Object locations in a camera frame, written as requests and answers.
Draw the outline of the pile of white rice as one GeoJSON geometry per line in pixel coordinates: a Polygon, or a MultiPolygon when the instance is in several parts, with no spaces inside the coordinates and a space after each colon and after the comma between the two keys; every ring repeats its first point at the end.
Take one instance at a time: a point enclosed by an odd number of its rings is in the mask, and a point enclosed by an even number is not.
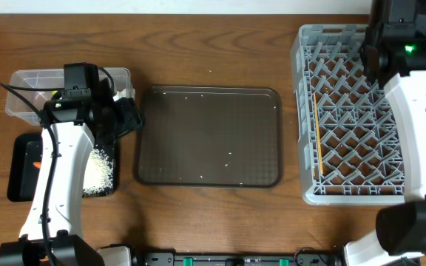
{"type": "Polygon", "coordinates": [[[94,148],[85,169],[83,197],[103,197],[114,189],[114,160],[103,150],[94,148]]]}

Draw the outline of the wooden chopstick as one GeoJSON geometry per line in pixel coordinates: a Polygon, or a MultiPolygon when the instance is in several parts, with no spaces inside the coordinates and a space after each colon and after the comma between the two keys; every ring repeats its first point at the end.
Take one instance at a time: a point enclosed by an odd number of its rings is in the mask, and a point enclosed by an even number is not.
{"type": "Polygon", "coordinates": [[[312,100],[314,104],[314,124],[317,141],[317,154],[318,154],[318,166],[319,166],[319,177],[323,175],[323,162],[322,162],[322,149],[321,149],[321,136],[320,136],[320,119],[317,106],[316,94],[312,93],[312,100]]]}

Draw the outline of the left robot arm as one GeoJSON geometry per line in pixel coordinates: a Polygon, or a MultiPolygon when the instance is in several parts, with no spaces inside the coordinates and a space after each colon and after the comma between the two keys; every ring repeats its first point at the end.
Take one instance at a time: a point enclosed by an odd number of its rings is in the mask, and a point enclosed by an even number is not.
{"type": "Polygon", "coordinates": [[[30,107],[42,127],[42,155],[30,212],[18,240],[0,246],[0,265],[133,265],[126,245],[94,249],[83,240],[84,175],[95,143],[112,144],[143,126],[133,98],[115,97],[111,76],[100,79],[94,64],[64,66],[64,86],[37,109],[21,92],[8,92],[30,107]]]}

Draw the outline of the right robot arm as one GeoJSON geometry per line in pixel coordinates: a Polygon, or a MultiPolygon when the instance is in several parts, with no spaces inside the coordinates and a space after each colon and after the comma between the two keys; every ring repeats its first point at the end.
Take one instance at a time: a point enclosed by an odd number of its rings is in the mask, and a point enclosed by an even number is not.
{"type": "Polygon", "coordinates": [[[409,265],[426,256],[426,1],[375,0],[359,50],[385,92],[404,163],[404,201],[342,251],[343,265],[409,265]]]}

